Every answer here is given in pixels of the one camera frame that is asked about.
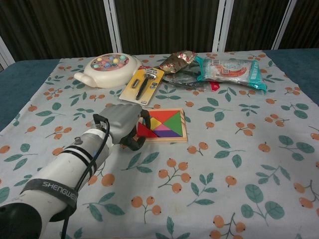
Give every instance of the red triangle piece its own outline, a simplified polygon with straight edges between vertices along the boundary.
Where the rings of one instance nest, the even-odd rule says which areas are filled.
[[[150,129],[146,128],[146,126],[139,122],[137,136],[141,137],[144,136],[146,138],[157,138],[158,136],[153,133]]]
[[[178,113],[179,111],[149,111],[150,115],[156,118],[159,122],[164,123],[170,117]]]

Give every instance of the tablecloth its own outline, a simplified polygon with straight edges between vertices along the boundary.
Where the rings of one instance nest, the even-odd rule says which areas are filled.
[[[319,235],[319,111],[262,51],[202,53],[256,59],[267,93],[221,84],[189,90],[162,84],[149,108],[183,108],[187,143],[115,145],[80,191],[69,238],[303,238]],[[167,55],[141,55],[158,65]],[[94,89],[73,78],[91,58],[61,59],[0,132],[0,203],[73,138],[124,86]],[[58,238],[62,222],[44,238]]]

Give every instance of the white plastic toy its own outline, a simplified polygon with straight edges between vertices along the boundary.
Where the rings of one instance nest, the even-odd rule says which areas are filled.
[[[91,87],[112,88],[129,82],[141,65],[133,56],[110,53],[93,59],[74,78]]]

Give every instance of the black cable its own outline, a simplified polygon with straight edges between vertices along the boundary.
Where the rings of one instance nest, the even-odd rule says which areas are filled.
[[[106,123],[106,132],[103,138],[103,141],[101,143],[101,146],[99,148],[99,150],[97,151],[97,153],[94,155],[92,161],[89,163],[89,165],[86,167],[86,169],[84,170],[84,172],[82,173],[81,178],[79,179],[78,183],[76,184],[74,190],[76,190],[77,192],[79,191],[86,175],[88,174],[88,172],[90,171],[91,167],[93,166],[93,164],[95,163],[95,161],[97,160],[97,158],[99,157],[100,153],[102,152],[104,145],[106,144],[106,141],[108,140],[109,137],[109,133],[110,133],[110,123],[108,121],[108,119],[103,117],[103,122]],[[69,223],[69,218],[70,218],[70,212],[71,212],[71,206],[68,205],[66,208],[66,216],[64,219],[64,223],[63,223],[63,228],[62,228],[62,232],[61,232],[61,239],[65,239],[66,236],[66,230],[68,227],[68,223]]]

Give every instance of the gold foil wrapper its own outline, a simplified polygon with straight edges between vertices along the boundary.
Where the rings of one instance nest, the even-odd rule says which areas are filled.
[[[160,64],[159,68],[165,71],[166,74],[176,73],[192,63],[195,56],[196,53],[193,51],[179,51],[171,54]]]

